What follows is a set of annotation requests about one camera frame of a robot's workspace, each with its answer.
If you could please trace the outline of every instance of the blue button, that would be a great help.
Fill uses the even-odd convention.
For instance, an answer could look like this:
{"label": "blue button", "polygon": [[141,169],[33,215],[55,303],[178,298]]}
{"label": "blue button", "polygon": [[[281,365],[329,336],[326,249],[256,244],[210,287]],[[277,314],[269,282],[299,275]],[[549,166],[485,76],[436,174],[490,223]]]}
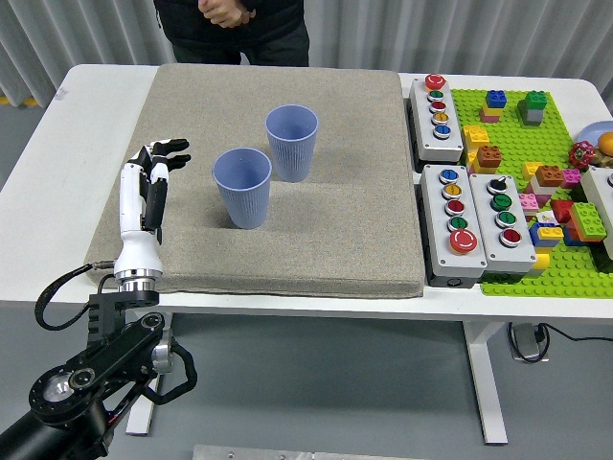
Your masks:
{"label": "blue button", "polygon": [[434,128],[434,136],[439,139],[447,139],[451,134],[451,128],[446,125],[439,125]]}
{"label": "blue button", "polygon": [[439,174],[439,179],[443,184],[455,184],[458,177],[458,174],[453,170],[442,170]]}

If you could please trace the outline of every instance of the robotic arm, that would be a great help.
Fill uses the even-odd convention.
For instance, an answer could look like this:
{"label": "robotic arm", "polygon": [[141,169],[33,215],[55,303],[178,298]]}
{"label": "robotic arm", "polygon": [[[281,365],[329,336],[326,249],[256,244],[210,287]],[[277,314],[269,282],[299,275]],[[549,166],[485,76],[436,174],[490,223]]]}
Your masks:
{"label": "robotic arm", "polygon": [[[51,283],[36,302],[35,318],[49,331],[59,331],[89,311],[87,348],[66,363],[43,374],[29,394],[31,410],[0,435],[0,458],[96,459],[108,454],[113,433],[140,396],[156,404],[169,403],[191,391],[197,373],[190,353],[164,331],[164,317],[149,313],[125,323],[125,310],[159,303],[155,283],[162,276],[157,250],[169,172],[184,167],[191,157],[176,154],[189,146],[184,139],[153,142],[124,166],[121,174],[120,227],[124,247],[115,262],[87,264]],[[89,296],[72,320],[52,326],[43,313],[57,290],[89,269],[114,267],[102,278],[98,293]],[[117,292],[102,293],[115,278]],[[185,364],[187,381],[166,395],[148,388],[158,374],[167,373],[172,354]],[[104,401],[129,386],[120,403],[108,410]]]}

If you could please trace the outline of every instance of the white curtain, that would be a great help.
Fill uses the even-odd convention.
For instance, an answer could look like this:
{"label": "white curtain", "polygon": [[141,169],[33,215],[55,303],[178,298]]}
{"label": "white curtain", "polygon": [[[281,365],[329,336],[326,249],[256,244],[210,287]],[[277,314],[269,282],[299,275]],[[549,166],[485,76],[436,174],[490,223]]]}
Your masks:
{"label": "white curtain", "polygon": [[[613,0],[305,0],[312,66],[585,79],[613,109]],[[0,0],[0,91],[81,63],[173,62],[152,0]]]}

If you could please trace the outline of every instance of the table leg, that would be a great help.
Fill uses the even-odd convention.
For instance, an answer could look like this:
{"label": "table leg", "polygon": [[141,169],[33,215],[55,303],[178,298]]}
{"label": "table leg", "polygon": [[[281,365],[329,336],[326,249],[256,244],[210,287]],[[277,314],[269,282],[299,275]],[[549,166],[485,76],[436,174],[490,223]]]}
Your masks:
{"label": "table leg", "polygon": [[481,426],[488,445],[508,443],[488,351],[488,339],[505,324],[464,322],[470,369],[477,394],[479,413],[481,414]]}
{"label": "table leg", "polygon": [[[128,313],[136,314],[136,317],[141,317],[144,313],[131,310],[127,311]],[[172,313],[163,313],[164,314],[164,329],[168,329],[170,324],[172,323]],[[153,391],[157,391],[160,379],[162,376],[158,376],[156,379],[153,379],[149,384],[149,388]],[[149,433],[149,426],[151,424],[151,417],[153,417],[153,408],[155,404],[148,400],[145,397],[140,397],[134,405],[130,408],[130,413],[127,416],[127,426],[125,427],[125,434],[129,434],[132,436],[147,436]]]}

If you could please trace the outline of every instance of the gray floor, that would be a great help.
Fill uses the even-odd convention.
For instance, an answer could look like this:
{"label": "gray floor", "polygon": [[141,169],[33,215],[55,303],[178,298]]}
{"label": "gray floor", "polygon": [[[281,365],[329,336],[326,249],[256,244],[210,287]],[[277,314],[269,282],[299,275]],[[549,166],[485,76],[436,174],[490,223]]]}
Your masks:
{"label": "gray floor", "polygon": [[[28,110],[0,105],[4,146],[25,146],[42,114]],[[3,151],[2,173],[21,149]],[[34,380],[82,349],[86,324],[49,333],[31,309],[0,315],[4,430],[28,410]],[[560,326],[613,336],[613,327]],[[613,457],[612,343],[554,334],[551,361],[527,365],[497,334],[490,353],[509,444],[487,447],[458,323],[176,315],[173,328],[199,383],[156,410],[147,438],[118,429],[110,459],[189,460],[196,444],[437,460]],[[182,380],[177,366],[163,391]]]}

